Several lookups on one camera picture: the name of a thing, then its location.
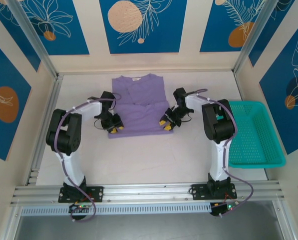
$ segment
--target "white table surface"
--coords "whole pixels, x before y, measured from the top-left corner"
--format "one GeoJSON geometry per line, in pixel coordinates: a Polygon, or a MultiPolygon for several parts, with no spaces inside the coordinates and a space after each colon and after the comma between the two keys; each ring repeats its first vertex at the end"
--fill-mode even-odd
{"type": "MultiPolygon", "coordinates": [[[[170,106],[175,104],[173,91],[187,92],[208,88],[204,96],[215,100],[241,100],[231,71],[155,73],[164,77],[170,106]]],[[[128,77],[144,76],[125,74],[128,77]]],[[[112,91],[111,79],[120,74],[65,75],[56,108],[70,109],[90,96],[100,97],[112,91]]],[[[192,183],[208,180],[211,167],[211,141],[203,129],[202,116],[175,128],[173,134],[109,139],[107,132],[85,122],[81,136],[81,165],[87,184],[192,183]]],[[[263,169],[230,168],[230,173],[245,180],[266,180],[263,169]]],[[[61,185],[64,174],[49,146],[46,146],[36,185],[61,185]]]]}

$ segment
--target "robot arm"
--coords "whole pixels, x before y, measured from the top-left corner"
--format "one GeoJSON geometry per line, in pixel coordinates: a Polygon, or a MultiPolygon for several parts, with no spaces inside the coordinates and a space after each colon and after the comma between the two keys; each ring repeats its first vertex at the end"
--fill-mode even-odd
{"type": "MultiPolygon", "coordinates": [[[[235,129],[228,113],[209,98],[199,96],[197,92],[185,92],[183,88],[174,91],[173,96],[177,104],[167,109],[160,119],[160,125],[166,124],[165,130],[172,130],[175,126],[181,126],[181,118],[194,111],[203,116],[204,131],[212,141],[212,159],[209,172],[209,181],[206,186],[199,186],[201,198],[197,200],[224,199],[226,195],[235,199],[235,187],[231,183],[228,172],[229,148],[231,137],[235,129]]],[[[217,101],[225,106],[231,113],[229,102],[226,99],[217,101]]]]}
{"type": "MultiPolygon", "coordinates": [[[[122,129],[123,123],[120,116],[109,111],[114,100],[115,97],[112,93],[104,91],[101,98],[90,97],[87,103],[80,108],[73,108],[74,111],[63,122],[57,139],[57,148],[61,152],[62,157],[54,149],[54,142],[58,125],[66,111],[56,109],[51,117],[46,143],[51,147],[52,151],[56,152],[61,164],[63,164],[65,175],[70,176],[70,180],[84,192],[87,192],[87,186],[79,157],[82,123],[95,118],[101,120],[102,127],[111,134],[116,133],[117,129],[122,129]]],[[[76,189],[72,182],[67,177],[64,179],[63,188],[60,190],[59,202],[68,200],[69,203],[74,203],[83,198],[81,192],[76,189]]]]}
{"type": "MultiPolygon", "coordinates": [[[[167,123],[165,130],[171,130],[175,126],[181,126],[181,118],[186,114],[194,111],[200,112],[203,116],[204,130],[208,139],[212,140],[212,166],[209,173],[209,181],[206,186],[192,186],[197,187],[200,194],[195,194],[194,198],[197,200],[210,199],[224,199],[226,195],[231,198],[236,198],[235,187],[231,183],[231,179],[225,173],[223,164],[223,154],[225,149],[225,142],[234,134],[234,126],[229,115],[218,104],[215,104],[205,97],[198,96],[196,92],[186,93],[183,88],[178,88],[173,93],[177,104],[173,108],[167,109],[160,120],[160,125],[167,123]]],[[[104,92],[101,99],[115,99],[114,95],[109,92],[104,92]]],[[[123,128],[122,121],[117,114],[112,114],[109,109],[112,106],[112,100],[101,100],[99,98],[91,97],[88,100],[89,104],[75,109],[70,113],[62,124],[57,139],[57,148],[62,153],[63,158],[56,153],[57,157],[64,166],[66,176],[70,176],[73,181],[72,184],[66,177],[63,188],[60,190],[59,202],[74,203],[83,198],[81,192],[78,191],[74,185],[79,186],[82,190],[87,192],[85,176],[81,170],[80,158],[78,148],[81,141],[81,127],[82,122],[85,122],[92,117],[101,120],[102,127],[110,133],[116,133],[117,129],[123,128]]],[[[219,101],[227,109],[230,109],[229,102],[225,99],[219,101]]],[[[51,146],[52,151],[55,143],[55,133],[62,117],[66,111],[56,109],[53,112],[49,129],[46,136],[46,143],[51,146]]],[[[228,166],[230,142],[226,145],[225,166],[228,166]]]]}

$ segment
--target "metal rail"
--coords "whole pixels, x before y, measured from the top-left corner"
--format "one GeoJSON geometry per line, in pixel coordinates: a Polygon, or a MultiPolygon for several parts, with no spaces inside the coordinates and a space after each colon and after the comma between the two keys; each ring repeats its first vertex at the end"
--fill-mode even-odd
{"type": "MultiPolygon", "coordinates": [[[[284,199],[283,192],[276,180],[251,181],[254,194],[251,201],[275,201],[284,199]]],[[[193,201],[188,193],[193,183],[167,183],[167,184],[125,184],[104,185],[104,204],[166,204],[189,202],[220,202],[222,200],[193,201]]],[[[251,192],[250,188],[241,182],[234,182],[238,201],[243,201],[251,192]]],[[[62,186],[17,186],[15,188],[11,206],[48,206],[58,203],[59,190],[62,186]]]]}

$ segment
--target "blue wall panel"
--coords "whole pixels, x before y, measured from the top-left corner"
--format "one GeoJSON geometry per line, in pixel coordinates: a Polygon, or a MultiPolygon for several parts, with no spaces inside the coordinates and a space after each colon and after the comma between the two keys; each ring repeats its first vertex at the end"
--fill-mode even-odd
{"type": "Polygon", "coordinates": [[[275,9],[271,13],[271,16],[267,23],[265,24],[258,40],[256,41],[254,47],[252,48],[249,59],[252,66],[256,64],[264,49],[268,45],[269,41],[273,37],[275,31],[280,26],[285,15],[288,13],[291,5],[295,0],[279,0],[275,9]]]}
{"type": "Polygon", "coordinates": [[[31,86],[0,50],[0,159],[6,160],[31,86]]]}
{"type": "Polygon", "coordinates": [[[38,71],[40,58],[31,46],[29,40],[21,30],[18,22],[14,19],[7,5],[0,2],[0,21],[9,32],[13,40],[17,43],[25,57],[31,63],[35,71],[38,71]]]}
{"type": "Polygon", "coordinates": [[[214,0],[200,52],[240,51],[263,0],[214,0]]]}
{"type": "Polygon", "coordinates": [[[298,30],[260,81],[288,154],[298,149],[298,30]]]}
{"type": "Polygon", "coordinates": [[[100,0],[110,53],[178,53],[186,3],[100,0]]]}
{"type": "Polygon", "coordinates": [[[49,55],[89,54],[72,0],[24,0],[20,4],[49,55]]]}

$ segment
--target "gray floor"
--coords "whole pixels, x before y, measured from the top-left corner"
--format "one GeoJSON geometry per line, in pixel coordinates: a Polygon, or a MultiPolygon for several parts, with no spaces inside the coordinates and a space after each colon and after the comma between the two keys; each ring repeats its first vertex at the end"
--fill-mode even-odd
{"type": "Polygon", "coordinates": [[[68,216],[26,216],[17,240],[279,240],[272,203],[248,202],[220,219],[209,213],[102,215],[86,223],[68,216]]]}

